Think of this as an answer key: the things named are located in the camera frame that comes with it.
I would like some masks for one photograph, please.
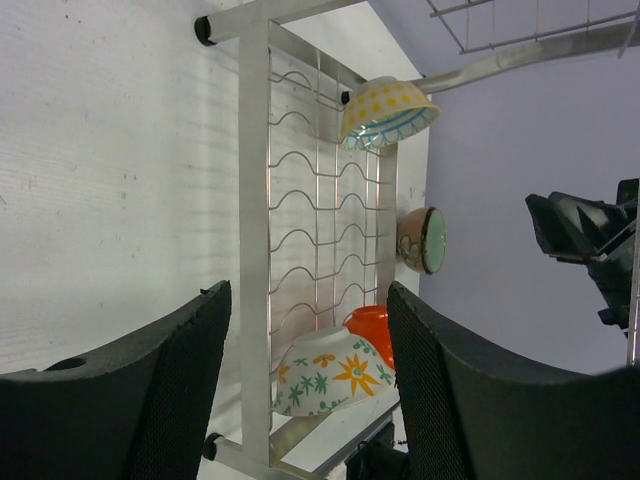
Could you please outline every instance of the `yellow polka dot pattern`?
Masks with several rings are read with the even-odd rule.
[[[412,83],[400,82],[391,77],[369,82],[352,92],[351,101],[344,112],[341,128],[342,141],[351,132],[359,132],[363,126],[411,109],[433,108],[429,99]]]

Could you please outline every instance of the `black rubber foot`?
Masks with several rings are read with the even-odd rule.
[[[211,24],[207,17],[198,18],[193,24],[193,29],[196,32],[196,37],[198,37],[200,43],[205,47],[212,47],[213,45],[216,45],[215,42],[209,40],[209,37],[211,36]]]
[[[204,447],[202,447],[202,456],[212,462],[216,459],[218,453],[218,447],[216,446],[216,440],[222,437],[219,433],[212,433],[204,440]]]

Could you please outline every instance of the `red bowl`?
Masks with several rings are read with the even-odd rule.
[[[345,326],[351,333],[371,342],[385,363],[395,372],[391,333],[389,333],[389,315],[385,305],[355,309]]]

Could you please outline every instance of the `bowl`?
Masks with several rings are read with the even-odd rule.
[[[355,309],[345,326],[351,333],[360,335],[371,342],[389,368],[395,371],[386,305],[372,305]]]
[[[375,347],[347,327],[298,337],[278,368],[273,410],[286,416],[321,415],[375,397],[395,382]]]
[[[410,269],[437,273],[444,262],[447,229],[444,215],[434,207],[414,210],[399,224],[397,254]]]
[[[366,82],[350,97],[340,128],[345,150],[397,143],[427,128],[441,113],[418,87],[394,77]]]

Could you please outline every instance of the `purple wall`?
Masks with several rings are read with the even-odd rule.
[[[552,365],[620,365],[626,342],[600,323],[586,269],[538,248],[524,203],[559,190],[614,201],[640,175],[640,50],[507,73],[436,95],[427,204],[448,222],[440,273],[421,296],[486,338]]]

